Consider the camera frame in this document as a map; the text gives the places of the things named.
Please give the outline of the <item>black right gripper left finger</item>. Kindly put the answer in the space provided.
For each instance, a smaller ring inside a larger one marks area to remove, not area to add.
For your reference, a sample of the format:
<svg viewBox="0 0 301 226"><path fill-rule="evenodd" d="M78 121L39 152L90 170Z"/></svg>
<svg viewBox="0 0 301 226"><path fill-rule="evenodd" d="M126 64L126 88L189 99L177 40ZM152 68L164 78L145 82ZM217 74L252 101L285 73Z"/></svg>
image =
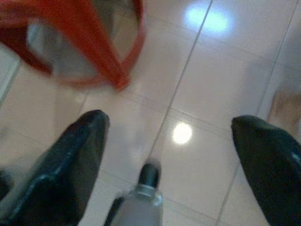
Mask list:
<svg viewBox="0 0 301 226"><path fill-rule="evenodd" d="M109 126L101 110L71 124L1 200L1 225L76 226L98 177Z"/></svg>

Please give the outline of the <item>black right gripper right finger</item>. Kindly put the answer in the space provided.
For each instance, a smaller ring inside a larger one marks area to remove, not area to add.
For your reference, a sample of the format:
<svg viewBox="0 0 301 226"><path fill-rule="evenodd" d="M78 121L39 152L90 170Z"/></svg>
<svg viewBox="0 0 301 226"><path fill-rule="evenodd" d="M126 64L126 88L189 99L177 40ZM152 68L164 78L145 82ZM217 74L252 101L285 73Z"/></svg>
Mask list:
<svg viewBox="0 0 301 226"><path fill-rule="evenodd" d="M301 145L251 115L233 118L232 137L246 179L271 226L301 224Z"/></svg>

